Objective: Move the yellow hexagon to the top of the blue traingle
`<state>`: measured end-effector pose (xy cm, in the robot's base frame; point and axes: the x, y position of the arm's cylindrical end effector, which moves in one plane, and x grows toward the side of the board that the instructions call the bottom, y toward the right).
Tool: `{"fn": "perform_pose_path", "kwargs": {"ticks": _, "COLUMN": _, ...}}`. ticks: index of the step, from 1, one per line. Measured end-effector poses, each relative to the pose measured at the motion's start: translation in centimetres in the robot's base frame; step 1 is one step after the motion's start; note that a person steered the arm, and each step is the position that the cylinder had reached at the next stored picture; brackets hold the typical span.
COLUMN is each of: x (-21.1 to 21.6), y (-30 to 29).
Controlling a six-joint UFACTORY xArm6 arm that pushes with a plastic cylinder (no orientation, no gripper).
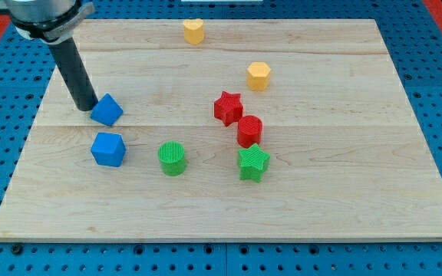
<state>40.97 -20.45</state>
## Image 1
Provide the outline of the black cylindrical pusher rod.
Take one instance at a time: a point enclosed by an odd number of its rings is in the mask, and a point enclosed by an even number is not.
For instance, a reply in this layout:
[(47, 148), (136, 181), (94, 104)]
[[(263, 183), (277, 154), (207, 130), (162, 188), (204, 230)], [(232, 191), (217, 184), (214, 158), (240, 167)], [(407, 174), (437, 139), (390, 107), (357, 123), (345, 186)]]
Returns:
[(98, 99), (73, 38), (48, 45), (76, 108), (90, 111)]

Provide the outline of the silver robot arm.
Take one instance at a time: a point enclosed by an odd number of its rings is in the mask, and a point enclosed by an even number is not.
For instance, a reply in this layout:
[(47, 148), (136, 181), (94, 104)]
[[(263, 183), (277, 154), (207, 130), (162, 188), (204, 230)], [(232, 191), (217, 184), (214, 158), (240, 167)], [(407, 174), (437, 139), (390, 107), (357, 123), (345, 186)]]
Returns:
[(45, 43), (76, 108), (89, 111), (97, 96), (73, 39), (74, 29), (95, 13), (93, 2), (81, 0), (5, 0), (13, 25), (25, 39)]

